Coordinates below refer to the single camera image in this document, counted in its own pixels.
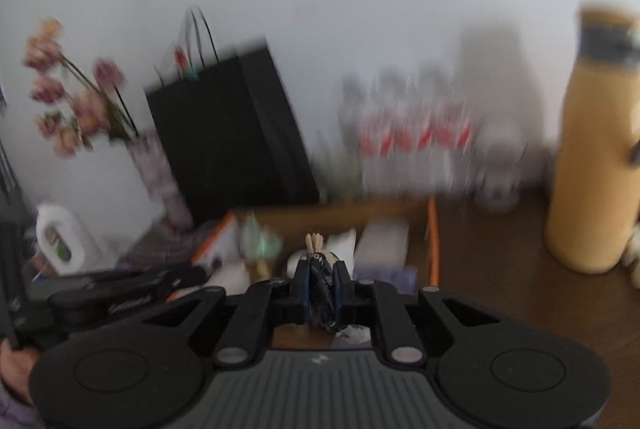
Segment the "person's left hand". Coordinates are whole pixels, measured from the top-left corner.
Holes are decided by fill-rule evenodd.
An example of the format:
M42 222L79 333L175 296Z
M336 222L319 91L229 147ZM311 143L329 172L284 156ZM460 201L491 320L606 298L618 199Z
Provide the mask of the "person's left hand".
M3 339L1 342L1 380L23 403L32 406L29 377L40 358L36 349L15 350Z

